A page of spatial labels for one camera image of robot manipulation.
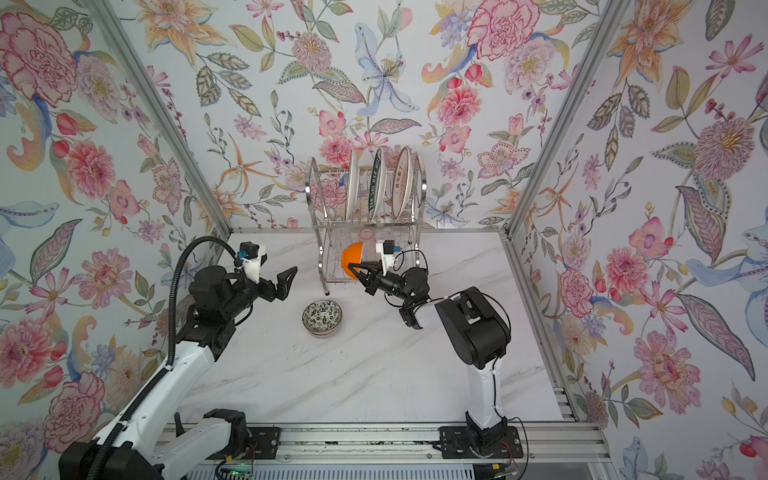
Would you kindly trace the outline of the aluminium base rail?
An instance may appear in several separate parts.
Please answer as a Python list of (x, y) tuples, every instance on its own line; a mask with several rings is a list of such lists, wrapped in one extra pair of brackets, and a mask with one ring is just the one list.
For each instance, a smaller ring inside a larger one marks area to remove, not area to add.
[(543, 463), (608, 463), (609, 448), (603, 434), (590, 423), (513, 420), (523, 450), (514, 461), (501, 449), (494, 456), (445, 458), (438, 423), (277, 423), (280, 429), (273, 446), (275, 455), (262, 459), (248, 455), (256, 464), (435, 464), (507, 463), (532, 466)]

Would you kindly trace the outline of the orange patterned plate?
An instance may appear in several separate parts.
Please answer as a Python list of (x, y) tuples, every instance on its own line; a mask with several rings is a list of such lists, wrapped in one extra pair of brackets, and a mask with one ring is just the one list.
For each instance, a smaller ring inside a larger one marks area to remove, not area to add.
[(398, 156), (393, 177), (392, 217), (399, 219), (408, 205), (413, 183), (413, 155), (409, 147), (404, 147)]

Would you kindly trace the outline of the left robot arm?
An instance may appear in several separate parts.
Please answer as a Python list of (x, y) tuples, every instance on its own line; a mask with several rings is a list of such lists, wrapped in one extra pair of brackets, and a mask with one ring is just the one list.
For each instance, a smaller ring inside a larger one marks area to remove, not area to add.
[(192, 387), (221, 357), (237, 329), (237, 318), (263, 299), (288, 297), (298, 272), (292, 267), (276, 281), (260, 278), (254, 262), (229, 273), (206, 267), (189, 285), (193, 299), (183, 327), (171, 341), (171, 363), (161, 367), (117, 419), (91, 441), (75, 442), (59, 460), (63, 479), (182, 479), (210, 457), (244, 454), (252, 435), (242, 411), (218, 408), (189, 430), (158, 442), (167, 422)]

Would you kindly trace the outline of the red floral patterned bowl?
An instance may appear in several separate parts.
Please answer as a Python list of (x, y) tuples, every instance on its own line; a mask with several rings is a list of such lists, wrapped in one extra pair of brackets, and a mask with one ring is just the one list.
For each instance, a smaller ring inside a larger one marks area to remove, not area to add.
[(333, 300), (317, 300), (309, 304), (302, 313), (302, 325), (313, 336), (325, 337), (333, 334), (343, 318), (341, 306)]

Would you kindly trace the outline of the dark-rimmed lettered plate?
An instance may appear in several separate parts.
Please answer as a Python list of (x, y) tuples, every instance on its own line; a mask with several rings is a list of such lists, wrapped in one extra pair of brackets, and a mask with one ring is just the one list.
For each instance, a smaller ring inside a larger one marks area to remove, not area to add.
[(387, 169), (384, 161), (383, 149), (379, 148), (374, 154), (374, 161), (371, 169), (369, 195), (368, 195), (368, 218), (370, 221), (376, 221), (379, 216), (379, 210), (384, 204), (386, 191)]

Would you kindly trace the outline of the chrome two-tier dish rack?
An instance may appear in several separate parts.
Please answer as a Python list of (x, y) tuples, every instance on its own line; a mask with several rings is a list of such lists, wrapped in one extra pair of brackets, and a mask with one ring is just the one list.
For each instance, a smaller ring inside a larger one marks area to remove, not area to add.
[(387, 178), (384, 204), (376, 221), (368, 218), (368, 195), (372, 165), (360, 164), (358, 199), (354, 218), (345, 220), (348, 170), (342, 167), (320, 165), (311, 159), (306, 169), (305, 194), (318, 254), (317, 270), (322, 291), (330, 294), (334, 284), (351, 283), (341, 266), (342, 252), (353, 243), (376, 242), (392, 239), (400, 248), (396, 267), (424, 267), (426, 260), (419, 253), (424, 228), (426, 207), (426, 165), (415, 152), (413, 155), (413, 183), (408, 205), (399, 219), (392, 217), (392, 189), (395, 166), (386, 164)]

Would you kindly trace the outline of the white plate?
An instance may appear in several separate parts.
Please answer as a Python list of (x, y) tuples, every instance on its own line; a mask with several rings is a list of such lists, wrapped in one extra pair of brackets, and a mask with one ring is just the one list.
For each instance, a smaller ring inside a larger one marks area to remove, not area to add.
[(350, 159), (348, 178), (347, 178), (347, 196), (346, 196), (346, 206), (345, 206), (345, 220), (347, 222), (351, 222), (353, 220), (354, 213), (356, 211), (358, 189), (359, 189), (359, 182), (360, 182), (359, 177), (360, 177), (359, 155), (356, 152), (353, 152)]

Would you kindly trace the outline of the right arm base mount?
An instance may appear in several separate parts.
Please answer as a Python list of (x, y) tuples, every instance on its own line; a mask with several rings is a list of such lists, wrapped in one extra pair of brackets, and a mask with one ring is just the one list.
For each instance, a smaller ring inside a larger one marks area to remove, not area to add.
[(485, 430), (468, 425), (441, 426), (438, 435), (444, 459), (518, 460), (525, 456), (518, 429), (504, 423)]

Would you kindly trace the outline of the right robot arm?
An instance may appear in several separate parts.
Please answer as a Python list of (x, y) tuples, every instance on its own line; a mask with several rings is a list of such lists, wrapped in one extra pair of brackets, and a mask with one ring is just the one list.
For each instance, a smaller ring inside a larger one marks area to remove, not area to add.
[(454, 352), (468, 368), (464, 437), (477, 454), (488, 456), (490, 449), (503, 441), (508, 427), (498, 378), (511, 341), (506, 313), (498, 312), (490, 297), (476, 287), (431, 298), (425, 268), (396, 273), (380, 262), (364, 262), (351, 263), (348, 269), (368, 294), (381, 291), (400, 299), (398, 311), (406, 326), (415, 330), (443, 328)]

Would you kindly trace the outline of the orange bowl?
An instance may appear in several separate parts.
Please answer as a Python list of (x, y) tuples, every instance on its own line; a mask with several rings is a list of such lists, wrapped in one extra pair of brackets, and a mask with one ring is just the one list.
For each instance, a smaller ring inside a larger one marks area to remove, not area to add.
[(375, 262), (378, 259), (374, 242), (357, 242), (350, 244), (341, 255), (341, 266), (345, 275), (352, 280), (357, 277), (350, 269), (350, 264), (361, 264), (365, 262)]

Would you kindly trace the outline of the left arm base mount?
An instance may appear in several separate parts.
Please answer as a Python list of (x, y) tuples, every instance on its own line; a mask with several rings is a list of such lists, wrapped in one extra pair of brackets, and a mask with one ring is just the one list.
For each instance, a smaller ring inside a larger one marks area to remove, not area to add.
[(275, 460), (282, 430), (276, 426), (248, 426), (246, 415), (232, 409), (213, 409), (203, 415), (204, 419), (223, 420), (230, 426), (227, 443), (217, 449), (208, 460), (250, 458), (252, 460)]

